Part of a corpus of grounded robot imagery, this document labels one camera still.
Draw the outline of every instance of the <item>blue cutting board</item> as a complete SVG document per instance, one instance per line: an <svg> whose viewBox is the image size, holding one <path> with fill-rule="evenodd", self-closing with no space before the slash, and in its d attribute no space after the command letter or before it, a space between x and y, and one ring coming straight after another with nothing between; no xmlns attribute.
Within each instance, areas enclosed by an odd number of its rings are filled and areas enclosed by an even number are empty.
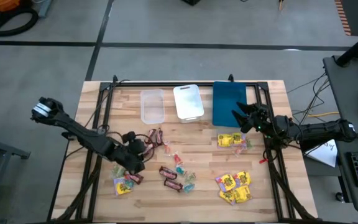
<svg viewBox="0 0 358 224"><path fill-rule="evenodd" d="M231 113L232 110L245 115L237 102L247 104L247 87L244 83L214 82L212 124L238 128L239 125Z"/></svg>

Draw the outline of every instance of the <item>white paper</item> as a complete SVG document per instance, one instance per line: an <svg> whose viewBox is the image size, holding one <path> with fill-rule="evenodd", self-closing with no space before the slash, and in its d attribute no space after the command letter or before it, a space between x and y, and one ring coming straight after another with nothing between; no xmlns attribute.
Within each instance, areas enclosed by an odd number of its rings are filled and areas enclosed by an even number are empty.
<svg viewBox="0 0 358 224"><path fill-rule="evenodd" d="M305 154L308 154L307 156L312 159L327 164L331 167L335 167L337 154L335 140L329 140L317 149L310 149L309 151L305 152Z"/></svg>

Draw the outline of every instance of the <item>gray floor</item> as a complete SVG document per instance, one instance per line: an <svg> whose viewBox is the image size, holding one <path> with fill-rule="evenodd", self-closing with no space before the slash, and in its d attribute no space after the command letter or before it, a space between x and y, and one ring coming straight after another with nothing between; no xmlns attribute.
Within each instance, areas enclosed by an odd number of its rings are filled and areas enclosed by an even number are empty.
<svg viewBox="0 0 358 224"><path fill-rule="evenodd" d="M32 30L0 40L95 42L107 2L55 0ZM202 0L196 7L179 0L115 0L103 40L302 46L350 46L358 40L344 34L334 0L287 0L282 12L277 9L275 0ZM67 142L56 128L32 122L30 111L40 96L50 96L73 116L92 52L92 47L0 46L0 141L32 151L28 161L12 159L0 187L0 218L8 223L47 217ZM232 73L238 80L284 80L292 90L323 74L323 57L341 53L102 48L92 79L222 80ZM288 97L293 110L302 110L313 97L312 85ZM321 97L326 103L312 113L336 111L329 88ZM320 218L358 222L352 205L334 200L336 178L310 182Z"/></svg>

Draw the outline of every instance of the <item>white plastic container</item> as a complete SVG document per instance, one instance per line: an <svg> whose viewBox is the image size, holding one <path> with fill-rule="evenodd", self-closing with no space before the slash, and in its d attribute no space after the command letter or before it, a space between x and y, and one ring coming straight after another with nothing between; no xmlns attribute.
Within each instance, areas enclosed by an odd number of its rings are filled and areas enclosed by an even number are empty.
<svg viewBox="0 0 358 224"><path fill-rule="evenodd" d="M173 89L180 122L199 121L204 115L203 102L197 85L178 86Z"/></svg>
<svg viewBox="0 0 358 224"><path fill-rule="evenodd" d="M161 124L165 119L164 91L144 90L140 93L140 115L145 124Z"/></svg>

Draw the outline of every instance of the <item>wooden tabletop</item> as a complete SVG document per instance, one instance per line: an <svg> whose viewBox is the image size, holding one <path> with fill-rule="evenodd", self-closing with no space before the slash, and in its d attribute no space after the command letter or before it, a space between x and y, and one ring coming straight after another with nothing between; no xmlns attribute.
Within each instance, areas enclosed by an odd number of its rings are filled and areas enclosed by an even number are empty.
<svg viewBox="0 0 358 224"><path fill-rule="evenodd" d="M291 116L291 108L281 80L266 81L275 115ZM96 106L100 82L85 82L78 105L76 121L84 125ZM156 125L144 124L140 119L140 92L149 89L164 90L165 122ZM145 164L140 174L144 180L135 185L128 194L116 196L110 178L112 162L103 160L99 181L98 196L94 211L94 222L269 222L277 221L272 186L267 164L259 164L265 150L263 137L252 129L246 137L253 147L236 157L232 150L218 149L217 130L238 131L216 127L211 124L212 99L211 87L200 87L204 116L201 121L181 124L175 108L172 87L117 87L114 90L110 110L111 131L122 134L128 131L146 134L149 129L161 128L164 141L170 142L172 151L178 152L186 170L196 172L194 191L178 193L163 185L164 178L158 169L166 166L175 168L172 157L164 155L163 147L155 151L154 158ZM247 103L256 103L255 90L247 87ZM68 153L79 148L71 142ZM301 204L312 215L317 216L308 176L299 149L283 150L290 188ZM80 190L86 149L70 156L63 167L58 186L57 198L52 218L61 215ZM218 197L219 187L215 177L246 170L250 172L252 200L230 205ZM285 199L280 194L285 210ZM85 203L83 215L88 211Z"/></svg>

